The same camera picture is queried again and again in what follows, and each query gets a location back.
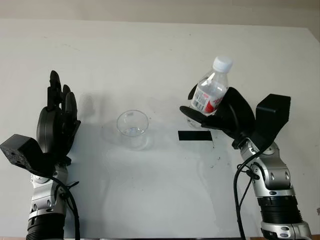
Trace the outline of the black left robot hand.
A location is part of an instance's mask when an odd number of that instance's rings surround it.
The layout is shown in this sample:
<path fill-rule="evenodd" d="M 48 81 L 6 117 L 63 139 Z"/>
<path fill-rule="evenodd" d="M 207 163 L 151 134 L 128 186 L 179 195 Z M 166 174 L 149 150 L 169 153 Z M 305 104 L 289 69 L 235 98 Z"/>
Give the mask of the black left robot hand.
<path fill-rule="evenodd" d="M 36 139 L 41 150 L 53 157 L 55 164 L 69 166 L 68 153 L 72 148 L 81 121 L 74 93 L 61 85 L 59 74 L 52 70 L 47 88 L 47 105 L 41 110 Z"/>

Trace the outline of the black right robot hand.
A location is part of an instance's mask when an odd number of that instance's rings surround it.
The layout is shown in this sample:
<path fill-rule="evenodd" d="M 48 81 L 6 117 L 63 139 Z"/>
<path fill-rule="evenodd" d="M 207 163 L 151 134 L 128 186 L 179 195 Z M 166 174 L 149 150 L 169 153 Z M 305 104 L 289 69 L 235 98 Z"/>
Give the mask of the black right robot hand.
<path fill-rule="evenodd" d="M 206 116 L 188 106 L 180 106 L 179 110 L 202 128 L 223 131 L 233 139 L 235 150 L 241 148 L 255 128 L 255 115 L 250 105 L 234 87 L 228 88 L 214 114 Z"/>

